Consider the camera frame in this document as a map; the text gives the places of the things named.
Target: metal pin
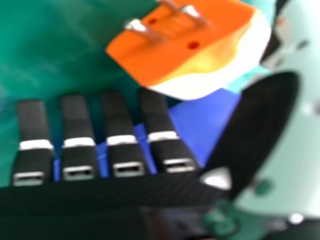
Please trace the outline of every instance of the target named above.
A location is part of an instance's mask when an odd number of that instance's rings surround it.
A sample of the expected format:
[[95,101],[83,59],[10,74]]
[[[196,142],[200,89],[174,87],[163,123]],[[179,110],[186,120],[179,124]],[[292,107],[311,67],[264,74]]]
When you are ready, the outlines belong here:
[[206,25],[208,22],[193,5],[184,5],[180,8],[180,12],[186,14],[193,19],[198,25]]
[[174,13],[179,12],[180,7],[173,0],[155,0],[155,1],[165,6],[166,8],[170,9]]
[[124,25],[125,30],[132,31],[141,37],[149,40],[150,42],[160,42],[164,39],[164,37],[158,33],[157,31],[153,30],[149,26],[143,24],[139,19],[134,18],[128,21]]

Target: green surface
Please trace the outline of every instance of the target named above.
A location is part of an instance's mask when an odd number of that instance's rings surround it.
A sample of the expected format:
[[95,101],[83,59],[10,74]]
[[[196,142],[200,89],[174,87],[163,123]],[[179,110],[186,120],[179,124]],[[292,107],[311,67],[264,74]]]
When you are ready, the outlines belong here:
[[0,187],[9,183],[19,142],[17,100],[46,102],[56,147],[62,142],[60,95],[87,95],[98,141],[103,134],[94,94],[122,90],[137,112],[137,84],[104,48],[124,21],[155,6],[152,0],[0,0]]

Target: orange and white plug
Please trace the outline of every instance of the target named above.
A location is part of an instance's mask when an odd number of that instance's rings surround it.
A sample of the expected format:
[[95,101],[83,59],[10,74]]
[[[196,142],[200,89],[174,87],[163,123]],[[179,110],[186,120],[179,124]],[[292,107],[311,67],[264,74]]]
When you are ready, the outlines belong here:
[[181,100],[204,97],[259,65],[271,34],[239,0],[158,0],[106,48],[141,86]]

